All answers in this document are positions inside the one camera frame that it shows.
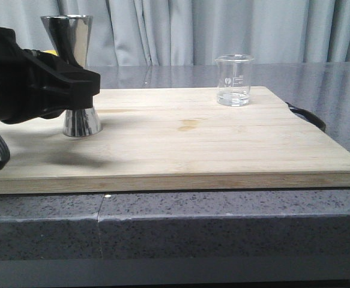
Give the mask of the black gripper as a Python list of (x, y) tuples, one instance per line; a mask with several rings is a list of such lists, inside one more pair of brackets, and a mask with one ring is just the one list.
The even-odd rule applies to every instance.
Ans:
[(99, 92), (98, 73), (49, 53), (22, 49), (15, 31), (0, 27), (0, 121), (15, 124), (92, 108)]

